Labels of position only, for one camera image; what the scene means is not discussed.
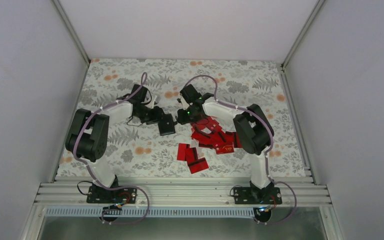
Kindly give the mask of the black leather card holder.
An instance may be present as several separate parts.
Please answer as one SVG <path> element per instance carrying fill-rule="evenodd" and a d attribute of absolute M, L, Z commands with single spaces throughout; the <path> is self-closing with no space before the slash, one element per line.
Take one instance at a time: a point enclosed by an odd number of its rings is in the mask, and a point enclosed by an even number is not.
<path fill-rule="evenodd" d="M 172 114 L 164 114 L 157 123 L 160 136 L 175 134 L 175 122 Z"/>

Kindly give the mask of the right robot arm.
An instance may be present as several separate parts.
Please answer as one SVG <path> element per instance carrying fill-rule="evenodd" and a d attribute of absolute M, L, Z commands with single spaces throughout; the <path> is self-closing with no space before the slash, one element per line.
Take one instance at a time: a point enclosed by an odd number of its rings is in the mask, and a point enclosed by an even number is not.
<path fill-rule="evenodd" d="M 268 186 L 273 180 L 268 172 L 267 153 L 274 143 L 274 131 L 260 106 L 242 107 L 224 102 L 212 93 L 198 93 L 191 84 L 180 91 L 178 101 L 182 104 L 177 111 L 179 124 L 204 124 L 210 122 L 208 117 L 215 117 L 234 125 L 236 140 L 250 154 L 251 198 L 258 204 L 269 199 Z"/>

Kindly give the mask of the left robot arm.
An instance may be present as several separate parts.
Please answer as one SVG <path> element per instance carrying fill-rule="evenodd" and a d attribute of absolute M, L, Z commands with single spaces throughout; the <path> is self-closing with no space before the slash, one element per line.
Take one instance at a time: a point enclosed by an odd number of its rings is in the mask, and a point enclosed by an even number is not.
<path fill-rule="evenodd" d="M 137 118 L 142 124 L 164 125 L 168 114 L 156 105 L 157 99 L 146 100 L 149 90 L 135 84 L 131 93 L 101 106 L 95 111 L 79 108 L 75 111 L 65 148 L 73 157 L 86 166 L 92 183 L 99 187 L 99 196 L 111 203 L 119 197 L 116 175 L 103 158 L 108 144 L 109 128 L 112 124 Z"/>

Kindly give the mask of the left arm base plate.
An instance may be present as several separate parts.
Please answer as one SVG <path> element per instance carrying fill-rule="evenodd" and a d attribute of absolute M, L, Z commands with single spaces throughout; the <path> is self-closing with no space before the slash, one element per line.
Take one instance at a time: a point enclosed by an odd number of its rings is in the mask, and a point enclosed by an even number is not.
<path fill-rule="evenodd" d="M 96 185 L 92 185 L 86 197 L 88 204 L 135 204 L 137 196 L 136 188 L 122 188 L 119 190 L 107 190 Z"/>

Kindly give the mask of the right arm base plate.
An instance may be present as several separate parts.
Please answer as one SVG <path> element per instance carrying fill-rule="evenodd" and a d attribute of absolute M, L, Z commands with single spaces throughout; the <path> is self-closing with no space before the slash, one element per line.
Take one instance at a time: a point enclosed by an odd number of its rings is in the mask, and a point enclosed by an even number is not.
<path fill-rule="evenodd" d="M 251 187 L 235 186 L 230 195 L 236 205 L 281 205 L 281 191 L 278 187 L 270 189 L 254 189 Z"/>

